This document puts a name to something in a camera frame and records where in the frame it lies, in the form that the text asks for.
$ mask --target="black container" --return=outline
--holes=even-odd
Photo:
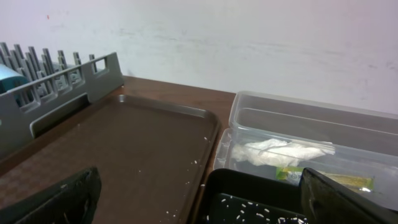
[[[300,188],[236,172],[213,171],[195,223],[306,223]]]

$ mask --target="gray plastic dish rack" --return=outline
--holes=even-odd
[[[75,65],[67,65],[61,50],[59,63],[53,63],[47,49],[39,61],[33,47],[24,57],[19,45],[10,51],[5,43],[0,46],[0,64],[28,80],[0,94],[0,160],[33,140],[38,131],[124,83],[116,52],[99,58],[90,55],[86,63],[75,52]],[[102,70],[96,66],[100,61]]]

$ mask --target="brown tray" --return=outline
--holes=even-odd
[[[45,136],[0,165],[1,173],[16,157],[38,151],[0,177],[0,208],[96,166],[103,187],[93,223],[187,221],[220,128],[213,113],[119,95],[89,106],[68,125],[41,150],[35,141]]]

